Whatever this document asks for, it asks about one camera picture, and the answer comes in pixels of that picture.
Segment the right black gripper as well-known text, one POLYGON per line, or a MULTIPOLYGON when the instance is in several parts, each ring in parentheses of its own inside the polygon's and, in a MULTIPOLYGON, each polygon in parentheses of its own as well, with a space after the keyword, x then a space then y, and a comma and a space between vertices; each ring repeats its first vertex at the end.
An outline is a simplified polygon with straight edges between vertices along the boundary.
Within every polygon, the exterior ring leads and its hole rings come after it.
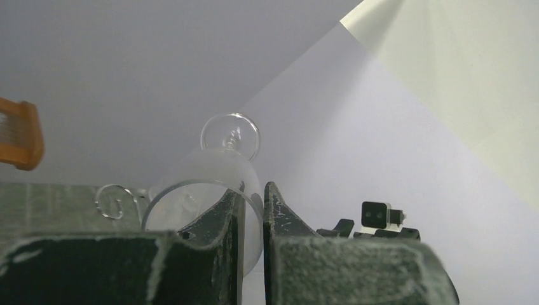
POLYGON ((370 238, 399 238, 407 240, 421 240, 420 232, 417 229, 405 227, 401 231, 390 231, 386 229, 375 229, 373 233, 353 232, 354 221, 351 219, 340 219, 333 229, 317 229, 316 233, 323 237, 340 237, 353 239, 370 238))

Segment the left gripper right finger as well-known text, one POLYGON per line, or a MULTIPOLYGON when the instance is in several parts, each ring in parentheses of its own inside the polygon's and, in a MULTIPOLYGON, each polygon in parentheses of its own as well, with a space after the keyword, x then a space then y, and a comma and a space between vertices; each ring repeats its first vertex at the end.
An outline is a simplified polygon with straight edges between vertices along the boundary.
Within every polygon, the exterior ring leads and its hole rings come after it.
POLYGON ((323 237, 264 188, 267 304, 458 304, 453 281, 421 240, 323 237))

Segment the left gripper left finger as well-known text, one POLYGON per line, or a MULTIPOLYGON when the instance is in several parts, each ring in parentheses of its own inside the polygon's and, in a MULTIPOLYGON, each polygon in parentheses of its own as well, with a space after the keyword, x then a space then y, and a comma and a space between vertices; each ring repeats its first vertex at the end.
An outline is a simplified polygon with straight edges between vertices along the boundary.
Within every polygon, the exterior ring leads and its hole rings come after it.
POLYGON ((1 257, 2 304, 239 304, 233 191, 180 231, 33 234, 1 257))

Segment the clear glass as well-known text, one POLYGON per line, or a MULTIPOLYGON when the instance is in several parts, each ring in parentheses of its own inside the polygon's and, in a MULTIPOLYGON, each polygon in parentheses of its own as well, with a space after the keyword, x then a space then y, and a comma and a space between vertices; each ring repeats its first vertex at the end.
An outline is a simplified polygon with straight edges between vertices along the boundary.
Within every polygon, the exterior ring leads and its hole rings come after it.
POLYGON ((201 131, 200 148, 181 158, 149 188, 151 202, 142 229, 178 231, 231 191, 246 206, 243 273, 248 275, 263 252, 263 189, 252 166, 260 146, 261 133, 245 114, 210 118, 201 131))

